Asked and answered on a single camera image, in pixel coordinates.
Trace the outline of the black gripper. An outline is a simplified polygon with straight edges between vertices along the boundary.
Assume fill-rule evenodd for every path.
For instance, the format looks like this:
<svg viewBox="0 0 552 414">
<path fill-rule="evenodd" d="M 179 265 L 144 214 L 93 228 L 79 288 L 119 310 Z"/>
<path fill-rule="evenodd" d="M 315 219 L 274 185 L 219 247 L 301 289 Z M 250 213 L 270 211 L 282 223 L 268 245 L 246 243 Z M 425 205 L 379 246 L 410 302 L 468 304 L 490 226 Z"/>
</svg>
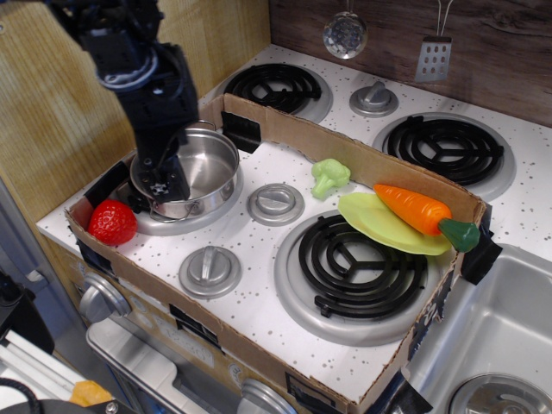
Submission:
<svg viewBox="0 0 552 414">
<path fill-rule="evenodd" d="M 171 43 L 102 42 L 97 78 L 112 91 L 134 132 L 138 158 L 164 168 L 138 167 L 142 190 L 157 203 L 191 195 L 173 136 L 198 119 L 198 99 L 182 49 Z"/>
</svg>

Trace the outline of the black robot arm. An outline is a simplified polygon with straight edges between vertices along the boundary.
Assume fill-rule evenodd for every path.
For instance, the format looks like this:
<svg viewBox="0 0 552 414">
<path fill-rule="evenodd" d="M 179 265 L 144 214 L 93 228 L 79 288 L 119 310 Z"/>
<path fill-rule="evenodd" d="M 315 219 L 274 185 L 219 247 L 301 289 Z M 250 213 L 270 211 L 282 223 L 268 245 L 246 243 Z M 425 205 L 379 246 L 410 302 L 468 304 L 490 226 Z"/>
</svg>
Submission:
<svg viewBox="0 0 552 414">
<path fill-rule="evenodd" d="M 138 177 L 159 203 L 191 190 L 178 160 L 178 132 L 198 120 L 198 97 L 182 49 L 158 39 L 155 1 L 49 1 L 62 28 L 87 52 L 132 127 Z"/>
</svg>

